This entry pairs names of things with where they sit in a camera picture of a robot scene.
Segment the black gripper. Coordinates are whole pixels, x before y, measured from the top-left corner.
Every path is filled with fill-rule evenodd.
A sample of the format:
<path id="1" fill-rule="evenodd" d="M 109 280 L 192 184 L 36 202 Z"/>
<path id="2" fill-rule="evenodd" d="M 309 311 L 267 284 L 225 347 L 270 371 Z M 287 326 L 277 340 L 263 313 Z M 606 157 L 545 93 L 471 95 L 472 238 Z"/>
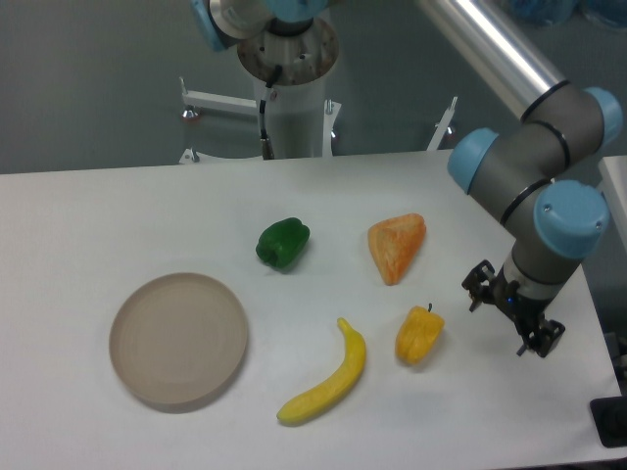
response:
<path id="1" fill-rule="evenodd" d="M 547 319 L 545 309 L 554 299 L 554 288 L 538 284 L 525 276 L 515 277 L 503 266 L 499 273 L 486 259 L 479 262 L 466 275 L 461 287 L 471 299 L 470 311 L 481 305 L 493 305 L 504 313 L 515 327 L 523 344 L 516 354 L 531 351 L 546 357 L 565 332 L 565 326 Z"/>

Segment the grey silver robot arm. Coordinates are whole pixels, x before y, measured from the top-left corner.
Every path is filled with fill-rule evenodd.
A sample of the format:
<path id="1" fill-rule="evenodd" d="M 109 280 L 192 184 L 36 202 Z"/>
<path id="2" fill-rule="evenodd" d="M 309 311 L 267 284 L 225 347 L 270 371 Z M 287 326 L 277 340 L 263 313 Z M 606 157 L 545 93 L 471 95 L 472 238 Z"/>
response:
<path id="1" fill-rule="evenodd" d="M 338 56 L 335 32 L 321 16 L 328 3 L 194 1 L 190 8 L 206 43 L 235 48 L 256 82 L 263 158 L 328 155 L 316 94 Z M 603 89 L 572 85 L 492 2 L 423 1 L 420 8 L 520 119 L 509 136 L 469 133 L 448 171 L 515 240 L 500 269 L 481 262 L 463 288 L 475 306 L 490 304 L 508 317 L 525 350 L 545 356 L 564 331 L 546 308 L 609 219 L 596 189 L 562 174 L 620 133 L 622 109 Z"/>

